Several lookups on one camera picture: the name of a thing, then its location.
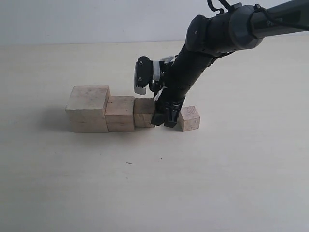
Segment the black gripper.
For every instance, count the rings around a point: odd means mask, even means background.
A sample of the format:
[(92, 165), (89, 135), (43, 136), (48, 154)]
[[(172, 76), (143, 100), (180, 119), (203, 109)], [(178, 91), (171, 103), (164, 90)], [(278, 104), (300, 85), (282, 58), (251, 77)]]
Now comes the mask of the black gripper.
[(184, 100), (185, 97), (177, 101), (165, 100), (159, 97), (159, 99), (155, 101), (155, 112), (152, 116), (152, 124), (155, 126), (164, 124), (165, 127), (174, 128), (177, 124)]

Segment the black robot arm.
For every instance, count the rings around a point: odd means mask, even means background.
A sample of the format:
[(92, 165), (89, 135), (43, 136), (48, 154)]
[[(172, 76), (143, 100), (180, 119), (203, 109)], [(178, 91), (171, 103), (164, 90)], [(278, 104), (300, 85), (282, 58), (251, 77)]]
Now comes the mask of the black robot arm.
[(155, 61), (155, 111), (151, 123), (174, 127), (185, 96), (216, 60), (240, 50), (256, 48), (265, 37), (297, 33), (309, 28), (309, 3), (291, 0), (264, 8), (259, 4), (229, 5), (212, 18), (196, 16), (178, 55)]

